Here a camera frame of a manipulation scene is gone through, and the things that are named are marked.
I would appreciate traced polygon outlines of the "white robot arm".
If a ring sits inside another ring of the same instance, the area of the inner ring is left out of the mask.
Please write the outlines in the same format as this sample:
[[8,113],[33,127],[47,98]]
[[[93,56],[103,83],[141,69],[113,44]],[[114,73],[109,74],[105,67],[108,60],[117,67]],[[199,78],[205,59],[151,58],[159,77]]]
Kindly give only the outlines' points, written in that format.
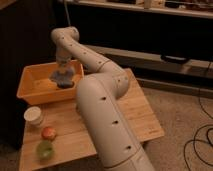
[[56,28],[51,38],[58,64],[51,80],[59,87],[72,85],[71,58],[90,70],[77,84],[76,102],[105,171],[155,171],[117,104],[130,85],[125,70],[80,44],[74,27]]

